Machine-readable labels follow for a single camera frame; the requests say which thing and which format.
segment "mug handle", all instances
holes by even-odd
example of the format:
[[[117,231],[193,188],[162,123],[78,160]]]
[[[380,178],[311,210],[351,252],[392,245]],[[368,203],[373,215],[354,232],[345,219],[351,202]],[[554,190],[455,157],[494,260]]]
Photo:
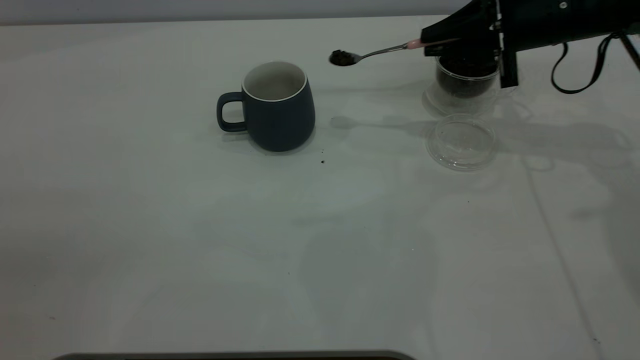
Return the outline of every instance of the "mug handle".
[[[218,99],[218,107],[216,108],[216,114],[218,116],[218,125],[220,129],[228,131],[229,133],[235,133],[238,131],[246,131],[246,124],[243,122],[226,122],[222,119],[222,107],[228,102],[242,101],[241,92],[228,92],[222,94]]]

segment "black cable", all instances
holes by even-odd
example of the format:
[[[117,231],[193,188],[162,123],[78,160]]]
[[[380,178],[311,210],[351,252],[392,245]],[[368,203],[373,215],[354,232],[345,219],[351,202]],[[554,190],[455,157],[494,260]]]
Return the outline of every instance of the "black cable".
[[[566,42],[563,42],[564,50],[563,50],[562,56],[560,56],[560,59],[558,59],[557,63],[554,65],[553,71],[551,72],[551,83],[554,86],[554,88],[556,88],[558,91],[564,94],[577,94],[579,92],[586,90],[587,88],[589,88],[589,86],[593,85],[600,77],[600,73],[602,72],[602,68],[604,67],[605,55],[607,54],[607,48],[609,47],[609,42],[611,42],[612,39],[619,38],[619,37],[620,37],[620,34],[613,33],[608,37],[605,37],[604,40],[602,40],[602,42],[598,46],[598,57],[596,59],[596,68],[593,70],[593,76],[591,77],[591,81],[589,82],[589,84],[587,84],[587,86],[578,90],[565,90],[556,84],[556,80],[555,80],[556,68],[569,52],[569,45],[567,45]]]

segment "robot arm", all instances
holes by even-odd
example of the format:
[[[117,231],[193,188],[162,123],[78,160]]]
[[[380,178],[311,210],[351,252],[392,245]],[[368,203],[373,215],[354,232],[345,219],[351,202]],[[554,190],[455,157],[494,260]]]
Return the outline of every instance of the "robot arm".
[[[567,49],[567,42],[600,35],[611,34],[600,45],[598,63],[604,62],[609,41],[620,38],[640,69],[640,57],[627,38],[627,34],[638,33],[639,0],[472,0],[443,21],[424,28],[420,39],[423,43],[453,40],[426,47],[425,56],[446,54],[480,61],[499,56],[500,82],[506,88],[518,84],[518,51],[556,44]],[[598,74],[596,66],[591,84]]]

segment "spoon handle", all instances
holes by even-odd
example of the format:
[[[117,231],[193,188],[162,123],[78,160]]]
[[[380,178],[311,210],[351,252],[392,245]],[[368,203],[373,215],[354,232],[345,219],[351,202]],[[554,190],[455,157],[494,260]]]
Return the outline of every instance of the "spoon handle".
[[[429,45],[433,45],[433,44],[425,44],[425,43],[421,42],[419,38],[417,38],[415,40],[411,40],[411,41],[409,41],[407,43],[404,43],[402,45],[388,47],[386,49],[374,51],[373,53],[369,53],[369,54],[363,55],[362,59],[368,58],[370,56],[378,55],[378,54],[392,53],[392,52],[398,51],[398,50],[420,49],[421,47],[425,47],[425,46],[429,46]]]
[[[388,47],[386,49],[382,49],[382,50],[378,50],[378,51],[374,51],[373,53],[369,53],[366,55],[362,56],[362,59],[364,58],[368,58],[370,56],[374,56],[374,55],[378,55],[378,54],[384,54],[384,53],[392,53],[394,51],[398,51],[398,50],[405,50],[406,44],[402,44],[402,45],[397,45],[397,46],[392,46],[392,47]]]

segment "mug rim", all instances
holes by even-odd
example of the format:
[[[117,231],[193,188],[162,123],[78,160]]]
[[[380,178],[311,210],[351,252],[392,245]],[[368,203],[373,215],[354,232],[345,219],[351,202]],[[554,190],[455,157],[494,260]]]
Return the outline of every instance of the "mug rim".
[[[282,99],[277,99],[277,100],[268,100],[268,99],[262,99],[262,98],[260,98],[260,97],[256,97],[256,96],[254,96],[254,95],[253,95],[253,94],[251,94],[249,91],[247,91],[246,87],[244,86],[244,82],[246,81],[246,77],[247,77],[247,76],[249,76],[249,74],[251,74],[251,71],[254,71],[254,70],[255,70],[255,69],[257,69],[257,68],[259,68],[259,67],[261,67],[261,66],[263,66],[263,65],[270,64],[270,63],[283,63],[283,64],[287,64],[287,65],[291,65],[291,66],[295,67],[296,69],[300,70],[300,72],[302,72],[302,74],[305,76],[305,82],[304,82],[304,83],[302,84],[302,86],[298,89],[298,91],[296,91],[296,92],[295,92],[295,93],[293,93],[292,95],[287,96],[287,97],[284,97],[284,98],[282,98]],[[245,94],[249,95],[250,97],[253,97],[254,99],[256,99],[256,100],[258,100],[258,101],[264,101],[264,102],[280,102],[280,101],[289,100],[289,99],[291,99],[291,98],[293,98],[293,97],[297,96],[298,94],[300,94],[300,93],[302,92],[302,90],[304,90],[304,89],[307,87],[307,82],[308,82],[308,79],[307,79],[307,73],[306,73],[304,70],[302,70],[302,68],[300,68],[299,66],[297,66],[296,64],[290,63],[290,62],[288,62],[288,61],[283,61],[283,60],[270,60],[270,61],[266,61],[266,62],[264,62],[264,63],[258,64],[258,65],[256,65],[256,66],[254,66],[251,70],[249,70],[249,71],[244,75],[244,77],[243,77],[243,79],[242,79],[242,83],[241,83],[241,85],[242,85],[242,91],[243,91]]]

